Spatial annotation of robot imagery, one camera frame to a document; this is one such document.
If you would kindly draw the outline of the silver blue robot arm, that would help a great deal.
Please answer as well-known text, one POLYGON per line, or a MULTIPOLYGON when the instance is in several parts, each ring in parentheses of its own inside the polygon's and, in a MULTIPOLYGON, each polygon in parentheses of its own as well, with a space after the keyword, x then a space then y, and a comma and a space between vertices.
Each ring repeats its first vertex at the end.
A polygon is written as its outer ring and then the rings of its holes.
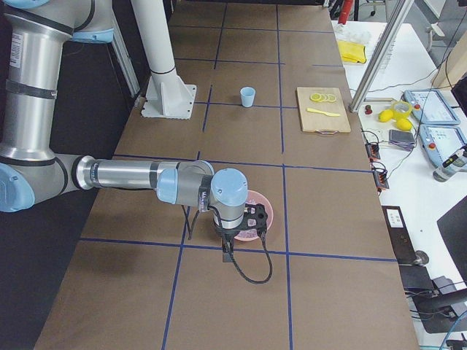
MULTIPOLYGON (((128 40, 135 40, 130 49, 135 53, 140 67, 138 79, 143 79, 145 69, 141 64, 145 60, 142 44, 134 28, 134 16, 124 18, 124 10, 130 10, 129 1, 117 1, 116 12, 122 21, 124 34, 128 40)), ((124 87, 121 68, 118 66, 115 51, 111 44, 81 44, 68 42, 63 47, 64 57, 58 82, 58 106, 55 108, 51 133, 52 150, 73 155, 92 155, 97 158, 110 158, 120 140, 128 120, 130 104, 134 98, 128 97, 128 88, 124 87)), ((16 213, 1 212, 1 255, 32 254, 71 254, 78 238, 85 227, 97 190, 77 191, 50 199, 31 209, 16 213)), ((182 237, 183 225, 181 210, 169 204, 162 204, 153 197, 152 214, 161 207, 161 213, 174 213, 171 221, 156 220, 149 225, 149 238, 134 240, 178 241, 182 237), (180 230, 169 232, 168 229, 180 230)), ((110 224, 131 233, 123 240, 136 237, 137 228, 143 228, 138 219, 127 222, 123 227, 123 217, 110 220, 110 224)))

